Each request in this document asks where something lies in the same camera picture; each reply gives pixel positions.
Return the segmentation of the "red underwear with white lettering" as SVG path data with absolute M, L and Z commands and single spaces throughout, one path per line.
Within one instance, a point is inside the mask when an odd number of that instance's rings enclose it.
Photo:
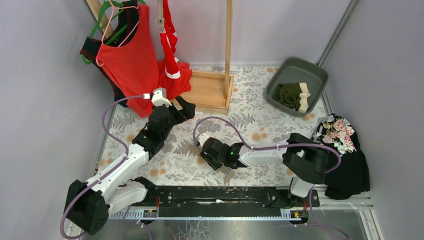
M 160 42 L 164 53 L 165 74 L 168 78 L 176 80 L 181 77 L 179 60 L 175 57 L 178 38 L 167 0 L 163 0 L 163 12 L 165 33 L 160 33 Z

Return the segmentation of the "wooden clip hanger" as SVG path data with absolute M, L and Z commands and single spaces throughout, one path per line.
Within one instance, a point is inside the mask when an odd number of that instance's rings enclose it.
M 158 9 L 158 17 L 157 17 L 157 24 L 158 29 L 161 34 L 165 33 L 165 18 L 164 18 L 164 1 L 163 0 L 157 0 L 157 9 Z
M 230 182 L 232 178 L 235 175 L 235 171 L 231 168 L 225 166 L 224 164 L 218 162 L 216 159 L 214 159 L 211 155 L 208 155 L 206 152 L 202 150 L 200 146 L 196 146 L 190 143 L 187 143 L 182 147 L 181 152 L 189 156 L 194 155 L 197 157 L 197 160 L 199 160 L 202 164 L 207 164 L 209 167 L 211 167 L 215 172 L 221 172 L 224 174 L 223 182 L 225 185 L 230 185 Z

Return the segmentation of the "olive green underwear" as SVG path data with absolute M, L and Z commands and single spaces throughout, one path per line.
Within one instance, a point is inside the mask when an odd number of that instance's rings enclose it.
M 278 84 L 273 93 L 272 99 L 279 104 L 305 113 L 308 108 L 308 98 L 311 96 L 306 82 Z

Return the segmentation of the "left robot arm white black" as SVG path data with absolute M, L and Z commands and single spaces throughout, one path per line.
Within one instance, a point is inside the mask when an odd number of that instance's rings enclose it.
M 69 186 L 60 221 L 60 232 L 65 239 L 81 237 L 80 234 L 69 236 L 65 233 L 65 220 L 78 226 L 84 234 L 94 235 L 110 215 L 144 200 L 148 190 L 142 183 L 134 182 L 124 187 L 120 184 L 163 148 L 174 126 L 195 116 L 194 103 L 187 102 L 182 96 L 175 99 L 181 109 L 164 98 L 155 103 L 147 123 L 132 143 L 124 146 L 124 153 L 118 159 L 86 181 L 75 180 Z

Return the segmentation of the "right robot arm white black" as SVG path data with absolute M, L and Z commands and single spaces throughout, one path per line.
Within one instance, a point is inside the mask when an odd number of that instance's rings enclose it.
M 196 137 L 200 156 L 210 167 L 231 169 L 255 165 L 284 165 L 294 173 L 288 198 L 304 199 L 314 185 L 325 182 L 329 151 L 299 133 L 292 133 L 283 146 L 253 145 L 243 142 L 232 145 L 201 133 Z

